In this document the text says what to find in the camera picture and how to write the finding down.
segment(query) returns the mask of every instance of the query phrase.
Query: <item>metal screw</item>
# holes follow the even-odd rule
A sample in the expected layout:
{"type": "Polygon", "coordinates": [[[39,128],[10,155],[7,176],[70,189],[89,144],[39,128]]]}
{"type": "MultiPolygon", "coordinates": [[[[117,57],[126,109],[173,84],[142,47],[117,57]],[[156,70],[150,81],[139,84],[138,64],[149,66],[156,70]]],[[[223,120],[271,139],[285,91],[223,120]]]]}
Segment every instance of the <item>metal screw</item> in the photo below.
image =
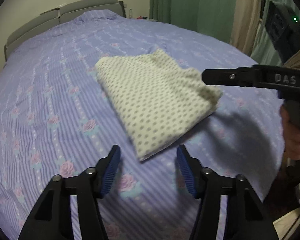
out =
{"type": "Polygon", "coordinates": [[[242,174],[238,174],[237,179],[240,180],[240,181],[244,181],[245,177],[242,174]]]}
{"type": "Polygon", "coordinates": [[[201,172],[204,174],[210,174],[210,173],[212,173],[212,169],[205,167],[205,168],[202,168],[201,172]]]}
{"type": "Polygon", "coordinates": [[[95,172],[96,172],[96,169],[93,168],[93,167],[90,167],[90,168],[87,168],[87,169],[86,169],[86,173],[87,173],[87,174],[92,174],[92,173],[95,173],[95,172]]]}
{"type": "Polygon", "coordinates": [[[62,179],[62,177],[60,175],[54,175],[53,178],[52,178],[52,180],[55,181],[55,182],[57,182],[61,179],[62,179]]]}

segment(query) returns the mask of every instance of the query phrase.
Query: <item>folded towel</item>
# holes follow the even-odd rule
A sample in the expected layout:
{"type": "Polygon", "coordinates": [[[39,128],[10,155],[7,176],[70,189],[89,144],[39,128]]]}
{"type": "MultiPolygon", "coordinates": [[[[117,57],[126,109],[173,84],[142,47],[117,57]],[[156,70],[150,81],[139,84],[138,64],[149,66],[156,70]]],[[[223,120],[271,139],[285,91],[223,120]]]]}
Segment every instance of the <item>folded towel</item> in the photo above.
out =
{"type": "Polygon", "coordinates": [[[221,90],[182,69],[158,49],[136,57],[103,57],[95,68],[140,161],[172,144],[216,109],[221,90]]]}

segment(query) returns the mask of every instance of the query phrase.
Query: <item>gray headboard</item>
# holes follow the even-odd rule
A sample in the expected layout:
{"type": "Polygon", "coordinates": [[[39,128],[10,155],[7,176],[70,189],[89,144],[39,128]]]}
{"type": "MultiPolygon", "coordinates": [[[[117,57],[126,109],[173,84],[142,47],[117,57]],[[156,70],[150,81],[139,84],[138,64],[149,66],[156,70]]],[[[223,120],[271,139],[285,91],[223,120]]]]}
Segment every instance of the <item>gray headboard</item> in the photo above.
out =
{"type": "Polygon", "coordinates": [[[124,16],[118,0],[82,0],[60,8],[60,23],[71,21],[86,11],[105,9],[113,11],[122,17],[124,16]]]}
{"type": "Polygon", "coordinates": [[[81,0],[67,4],[60,9],[50,10],[31,20],[13,32],[4,46],[4,55],[7,60],[12,51],[21,43],[52,27],[73,20],[86,11],[108,9],[125,17],[123,2],[118,0],[81,0]]]}

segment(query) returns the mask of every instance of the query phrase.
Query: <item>bottle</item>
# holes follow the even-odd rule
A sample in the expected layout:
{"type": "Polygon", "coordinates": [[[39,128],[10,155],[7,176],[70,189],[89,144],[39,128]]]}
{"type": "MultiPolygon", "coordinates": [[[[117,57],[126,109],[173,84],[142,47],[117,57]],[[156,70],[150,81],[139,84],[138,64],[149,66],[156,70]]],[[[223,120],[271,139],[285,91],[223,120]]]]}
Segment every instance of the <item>bottle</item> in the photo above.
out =
{"type": "Polygon", "coordinates": [[[132,19],[132,9],[129,10],[129,19],[132,19]]]}

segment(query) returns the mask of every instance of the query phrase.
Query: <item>human hand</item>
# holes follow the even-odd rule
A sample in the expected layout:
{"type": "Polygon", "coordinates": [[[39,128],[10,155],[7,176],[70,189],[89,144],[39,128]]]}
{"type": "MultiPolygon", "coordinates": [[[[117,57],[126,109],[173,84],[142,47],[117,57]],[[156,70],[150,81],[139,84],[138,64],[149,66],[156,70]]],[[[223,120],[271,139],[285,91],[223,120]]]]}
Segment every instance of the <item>human hand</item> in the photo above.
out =
{"type": "Polygon", "coordinates": [[[285,152],[292,160],[300,160],[300,129],[290,122],[289,113],[283,105],[280,107],[280,115],[282,117],[285,152]]]}

